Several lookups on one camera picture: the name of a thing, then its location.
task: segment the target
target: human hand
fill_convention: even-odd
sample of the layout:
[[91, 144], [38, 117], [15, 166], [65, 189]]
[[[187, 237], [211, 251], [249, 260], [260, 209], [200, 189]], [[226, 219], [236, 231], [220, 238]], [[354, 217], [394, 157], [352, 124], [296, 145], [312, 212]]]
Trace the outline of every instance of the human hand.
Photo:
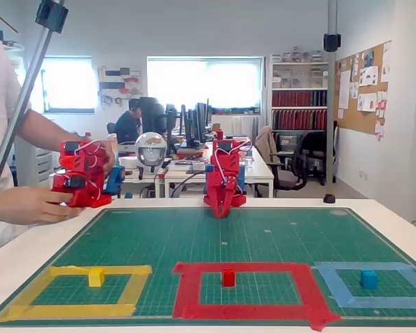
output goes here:
[[13, 187], [0, 192], [0, 221], [20, 225], [61, 222], [82, 212], [80, 208], [56, 205], [72, 198], [72, 194], [44, 187]]
[[115, 158], [114, 153], [112, 152], [111, 143], [109, 141], [101, 141], [102, 147], [105, 149], [106, 152], [106, 162], [103, 165], [103, 172], [105, 176], [111, 172], [112, 168], [114, 167]]

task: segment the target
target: window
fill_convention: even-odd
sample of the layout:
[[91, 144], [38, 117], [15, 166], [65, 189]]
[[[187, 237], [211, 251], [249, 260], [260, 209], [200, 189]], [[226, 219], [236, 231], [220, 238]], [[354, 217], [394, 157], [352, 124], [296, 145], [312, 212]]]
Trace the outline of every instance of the window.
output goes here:
[[94, 113], [97, 86], [91, 58], [45, 58], [31, 102], [46, 113]]
[[261, 107], [262, 58], [148, 58], [148, 95], [187, 105], [209, 99], [214, 108]]

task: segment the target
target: red tape square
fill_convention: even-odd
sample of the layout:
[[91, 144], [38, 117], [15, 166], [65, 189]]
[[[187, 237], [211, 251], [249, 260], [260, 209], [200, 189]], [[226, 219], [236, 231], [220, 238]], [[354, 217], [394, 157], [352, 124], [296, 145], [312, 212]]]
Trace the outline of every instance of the red tape square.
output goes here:
[[[291, 273], [301, 305], [201, 305], [203, 273]], [[173, 273], [180, 274], [173, 318], [226, 321], [308, 321], [316, 331], [340, 317], [328, 308], [309, 266], [286, 262], [178, 263]]]

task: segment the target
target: yellow tape square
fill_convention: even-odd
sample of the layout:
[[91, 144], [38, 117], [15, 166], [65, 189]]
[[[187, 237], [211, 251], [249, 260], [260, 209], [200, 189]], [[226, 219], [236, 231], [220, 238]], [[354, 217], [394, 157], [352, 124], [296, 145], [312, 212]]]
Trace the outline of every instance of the yellow tape square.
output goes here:
[[99, 266], [106, 275], [130, 275], [117, 304], [103, 305], [31, 305], [57, 276], [88, 275], [97, 267], [49, 267], [26, 286], [0, 311], [0, 323], [20, 320], [97, 319], [131, 317], [145, 287], [151, 266]]

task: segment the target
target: aluminum pole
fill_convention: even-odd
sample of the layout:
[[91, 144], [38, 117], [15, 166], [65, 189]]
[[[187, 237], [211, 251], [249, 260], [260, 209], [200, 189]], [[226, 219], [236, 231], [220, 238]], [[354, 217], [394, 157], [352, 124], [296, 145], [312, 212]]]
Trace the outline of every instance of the aluminum pole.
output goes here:
[[[63, 5], [64, 0], [56, 1], [60, 5]], [[29, 98], [31, 97], [31, 92], [34, 88], [34, 82], [39, 74], [40, 67], [42, 66], [43, 59], [46, 55], [46, 50], [48, 49], [49, 42], [51, 41], [51, 36], [53, 31], [50, 31], [48, 28], [43, 28], [40, 35], [39, 41], [35, 48], [33, 59], [31, 60], [31, 65], [29, 66], [28, 74], [25, 78], [23, 87], [20, 90], [19, 97], [17, 99], [17, 104], [15, 106], [14, 117], [11, 119], [6, 129], [6, 133], [1, 141], [0, 145], [0, 177], [5, 167], [6, 160], [9, 156], [12, 143], [14, 142], [15, 133], [17, 132], [18, 126], [21, 123], [21, 120], [24, 117], [26, 108], [28, 107]]]
[[[336, 35], [338, 27], [338, 0], [328, 0], [328, 34]], [[328, 53], [328, 98], [327, 98], [327, 183], [326, 197], [333, 195], [333, 121], [334, 121], [334, 78], [336, 52]]]

